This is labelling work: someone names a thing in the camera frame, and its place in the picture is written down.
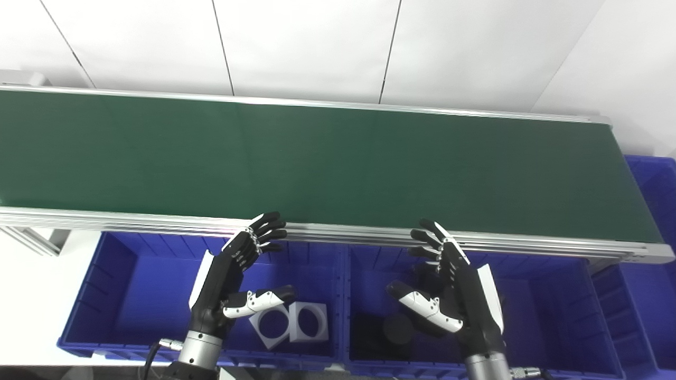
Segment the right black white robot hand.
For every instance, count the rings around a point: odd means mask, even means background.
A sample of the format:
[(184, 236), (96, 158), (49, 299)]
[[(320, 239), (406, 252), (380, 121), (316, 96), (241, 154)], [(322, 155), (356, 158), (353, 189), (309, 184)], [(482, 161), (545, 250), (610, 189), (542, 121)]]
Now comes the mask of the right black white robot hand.
[(395, 280), (387, 293), (443, 332), (456, 335), (464, 359), (505, 354), (504, 319), (490, 265), (474, 267), (456, 238), (430, 219), (420, 219), (411, 238), (424, 245), (411, 247), (411, 257), (441, 281), (442, 290), (417, 290)]

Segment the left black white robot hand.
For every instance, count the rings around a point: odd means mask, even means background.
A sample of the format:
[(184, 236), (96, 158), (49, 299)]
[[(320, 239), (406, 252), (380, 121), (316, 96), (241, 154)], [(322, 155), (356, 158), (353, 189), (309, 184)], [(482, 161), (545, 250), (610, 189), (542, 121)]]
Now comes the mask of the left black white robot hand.
[(280, 212), (260, 214), (238, 231), (222, 250), (207, 253), (209, 269), (191, 308), (189, 332), (198, 338), (225, 339), (235, 319), (287, 305), (296, 298), (294, 286), (241, 291), (244, 274), (263, 253), (279, 252), (277, 240), (287, 236)]

